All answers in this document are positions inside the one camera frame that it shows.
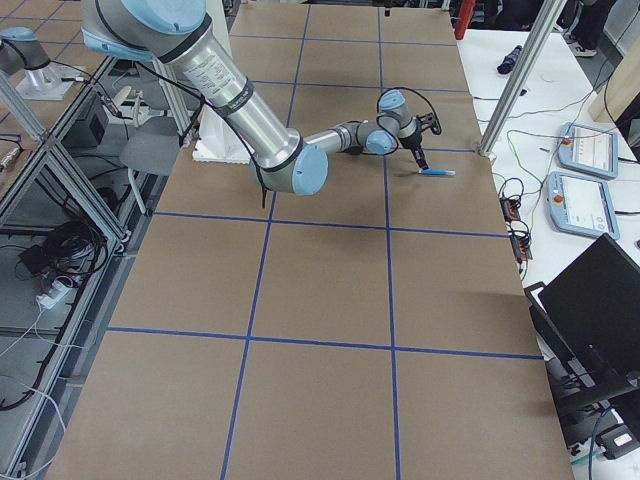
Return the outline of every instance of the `blue and white tablet device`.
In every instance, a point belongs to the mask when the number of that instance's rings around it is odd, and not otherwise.
[[[618,176],[618,139],[613,132],[567,123],[560,136],[558,158],[563,167],[606,179]]]
[[[620,238],[615,209],[604,180],[552,172],[546,187],[551,219],[558,230],[595,238],[608,233],[614,240]]]

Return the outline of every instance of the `blue marker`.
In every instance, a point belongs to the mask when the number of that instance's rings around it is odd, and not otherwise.
[[[432,177],[453,177],[456,174],[455,170],[437,170],[435,168],[424,168],[420,170],[420,175],[428,175]]]

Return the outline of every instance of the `shoe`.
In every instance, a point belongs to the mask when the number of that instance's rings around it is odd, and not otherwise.
[[[598,54],[597,50],[587,50],[578,42],[572,43],[569,45],[569,48],[571,49],[571,53],[573,53],[574,57],[590,58],[595,57]]]
[[[576,43],[578,41],[578,37],[569,32],[563,34],[562,38],[564,38],[564,41],[567,42],[567,45],[571,45],[572,43]]]

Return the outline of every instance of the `red object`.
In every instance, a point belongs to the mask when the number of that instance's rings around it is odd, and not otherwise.
[[[464,38],[464,32],[467,31],[469,22],[471,22],[475,6],[476,0],[462,0],[460,14],[458,15],[458,21],[456,22],[456,28],[454,30],[456,40],[462,40]]]

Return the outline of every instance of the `black screen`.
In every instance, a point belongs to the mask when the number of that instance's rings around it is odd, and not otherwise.
[[[609,235],[545,287],[540,301],[596,383],[640,370],[640,267]],[[640,393],[612,403],[638,435]]]

